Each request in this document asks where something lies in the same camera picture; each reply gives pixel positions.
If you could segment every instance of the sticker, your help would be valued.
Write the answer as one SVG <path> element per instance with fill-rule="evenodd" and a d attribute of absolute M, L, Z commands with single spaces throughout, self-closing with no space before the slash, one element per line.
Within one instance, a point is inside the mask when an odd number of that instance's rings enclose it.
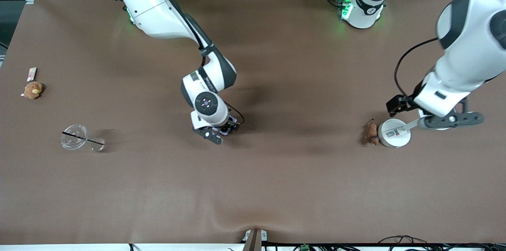
<path fill-rule="evenodd" d="M 30 82 L 30 81 L 33 81 L 35 80 L 35 74 L 37 72 L 37 68 L 36 67 L 33 67 L 30 69 L 30 71 L 28 72 L 28 78 L 26 79 L 27 82 Z"/>

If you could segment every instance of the label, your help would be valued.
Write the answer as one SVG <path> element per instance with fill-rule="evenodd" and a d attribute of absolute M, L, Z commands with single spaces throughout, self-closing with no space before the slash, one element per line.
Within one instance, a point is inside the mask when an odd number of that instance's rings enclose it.
<path fill-rule="evenodd" d="M 396 138 L 407 134 L 408 130 L 402 130 L 400 127 L 394 128 L 393 130 L 387 130 L 385 132 L 385 139 Z"/>
<path fill-rule="evenodd" d="M 28 72 L 28 78 L 26 79 L 27 82 L 30 82 L 30 81 L 33 81 L 35 80 L 35 74 L 37 72 L 37 68 L 36 67 L 33 67 L 30 69 L 30 71 Z"/>

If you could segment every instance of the white cylindrical object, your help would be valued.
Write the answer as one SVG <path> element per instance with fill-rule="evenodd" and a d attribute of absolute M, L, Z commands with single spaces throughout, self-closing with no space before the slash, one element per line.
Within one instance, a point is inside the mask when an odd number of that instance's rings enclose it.
<path fill-rule="evenodd" d="M 389 148 L 399 148 L 408 144 L 408 142 L 410 142 L 411 139 L 410 130 L 403 130 L 401 131 L 403 134 L 399 133 L 399 135 L 395 136 L 396 134 L 395 129 L 401 128 L 403 125 L 406 125 L 406 123 L 399 119 L 389 119 L 384 123 L 382 123 L 381 125 L 379 125 L 378 137 L 381 143 L 383 143 L 386 147 Z"/>

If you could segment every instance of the white round base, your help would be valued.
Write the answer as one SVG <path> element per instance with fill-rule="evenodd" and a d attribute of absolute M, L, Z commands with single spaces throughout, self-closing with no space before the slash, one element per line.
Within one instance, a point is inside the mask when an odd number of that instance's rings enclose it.
<path fill-rule="evenodd" d="M 394 137 L 387 137 L 386 133 L 389 130 L 393 130 L 394 128 L 406 125 L 405 122 L 399 119 L 389 119 L 379 125 L 378 127 L 378 137 L 381 143 L 383 143 L 386 147 L 390 148 L 399 148 L 405 146 L 410 142 L 411 132 L 408 130 L 406 134 L 402 134 Z"/>

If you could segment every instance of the small brown toy dog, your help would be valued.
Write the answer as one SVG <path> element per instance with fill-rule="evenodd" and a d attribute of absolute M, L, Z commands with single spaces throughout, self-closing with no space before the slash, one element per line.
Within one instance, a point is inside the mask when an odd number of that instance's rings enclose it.
<path fill-rule="evenodd" d="M 378 137 L 378 127 L 374 123 L 374 119 L 371 119 L 365 125 L 367 125 L 369 128 L 369 131 L 367 132 L 367 136 L 365 137 L 365 139 L 370 144 L 374 145 L 380 144 L 380 138 Z"/>
<path fill-rule="evenodd" d="M 42 84 L 39 82 L 30 82 L 26 87 L 23 95 L 31 100 L 38 98 L 40 92 L 42 92 Z"/>

